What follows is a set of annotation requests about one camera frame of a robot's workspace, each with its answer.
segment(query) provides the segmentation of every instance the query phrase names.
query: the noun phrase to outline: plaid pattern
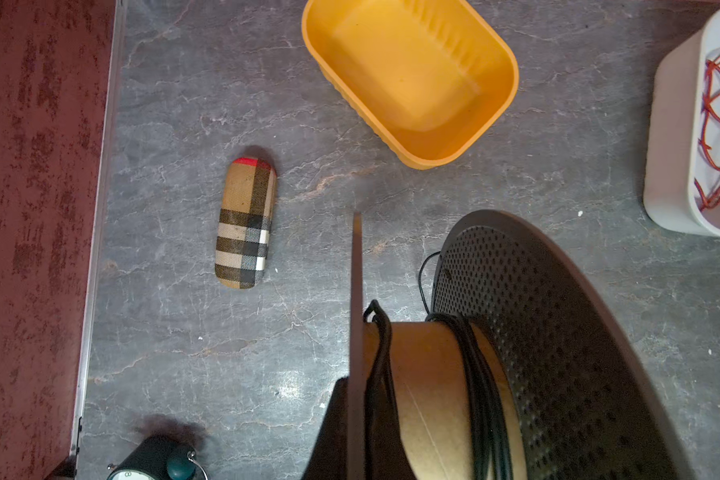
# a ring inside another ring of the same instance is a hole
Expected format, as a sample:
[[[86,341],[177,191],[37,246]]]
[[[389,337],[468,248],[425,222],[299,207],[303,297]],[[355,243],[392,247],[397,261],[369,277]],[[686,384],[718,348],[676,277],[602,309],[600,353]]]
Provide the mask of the plaid pattern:
[[[232,288],[264,277],[277,175],[265,161],[238,158],[226,174],[216,238],[216,276]]]

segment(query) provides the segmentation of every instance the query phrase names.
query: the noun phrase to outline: perforated black disc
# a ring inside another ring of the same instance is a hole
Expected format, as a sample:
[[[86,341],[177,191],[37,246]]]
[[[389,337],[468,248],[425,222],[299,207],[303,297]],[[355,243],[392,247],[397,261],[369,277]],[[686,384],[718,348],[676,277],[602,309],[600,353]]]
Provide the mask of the perforated black disc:
[[[432,311],[476,317],[494,344],[529,479],[692,478],[624,334],[536,228],[496,211],[464,217],[432,292]]]

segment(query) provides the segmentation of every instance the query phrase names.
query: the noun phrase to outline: brown cardboard tube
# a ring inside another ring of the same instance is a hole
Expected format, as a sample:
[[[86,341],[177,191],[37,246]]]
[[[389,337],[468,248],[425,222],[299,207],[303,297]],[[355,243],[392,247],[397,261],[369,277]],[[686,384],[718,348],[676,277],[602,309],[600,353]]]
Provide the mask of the brown cardboard tube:
[[[504,370],[485,335],[473,327],[494,375],[510,444],[514,480],[527,480],[518,413]],[[365,378],[378,348],[376,325],[364,325]],[[464,364],[453,333],[438,322],[392,324],[392,378],[405,455],[418,480],[471,480],[472,448]]]

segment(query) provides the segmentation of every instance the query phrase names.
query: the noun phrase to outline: clock face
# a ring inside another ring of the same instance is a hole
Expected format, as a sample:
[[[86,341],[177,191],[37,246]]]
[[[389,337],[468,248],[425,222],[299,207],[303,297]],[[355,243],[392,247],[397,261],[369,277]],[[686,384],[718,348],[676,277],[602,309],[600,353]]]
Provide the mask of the clock face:
[[[112,480],[154,480],[154,478],[133,470],[121,470],[112,477]]]

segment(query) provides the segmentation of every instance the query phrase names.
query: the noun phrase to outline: red stripe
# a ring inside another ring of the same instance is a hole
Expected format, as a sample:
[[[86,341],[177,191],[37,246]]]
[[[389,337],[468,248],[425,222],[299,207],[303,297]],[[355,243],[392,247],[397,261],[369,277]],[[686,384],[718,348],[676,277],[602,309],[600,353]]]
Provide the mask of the red stripe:
[[[258,168],[267,168],[268,170],[272,169],[272,166],[269,165],[264,160],[258,160],[256,158],[245,158],[241,157],[237,160],[233,161],[234,164],[243,164],[243,165],[250,165],[251,167],[258,167]]]

